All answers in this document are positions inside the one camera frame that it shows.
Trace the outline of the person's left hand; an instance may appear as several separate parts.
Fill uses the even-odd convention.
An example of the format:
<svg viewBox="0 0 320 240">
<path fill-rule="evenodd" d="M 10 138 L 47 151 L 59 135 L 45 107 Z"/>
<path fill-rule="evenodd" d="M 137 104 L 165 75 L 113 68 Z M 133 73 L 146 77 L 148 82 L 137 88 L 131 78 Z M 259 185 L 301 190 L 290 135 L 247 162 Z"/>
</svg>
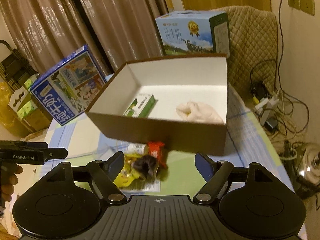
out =
<svg viewBox="0 0 320 240">
<path fill-rule="evenodd" d="M 14 193 L 14 186 L 18 183 L 17 174 L 21 174 L 23 168 L 16 163 L 1 164 L 1 198 L 5 202 L 11 201 L 11 195 Z"/>
</svg>

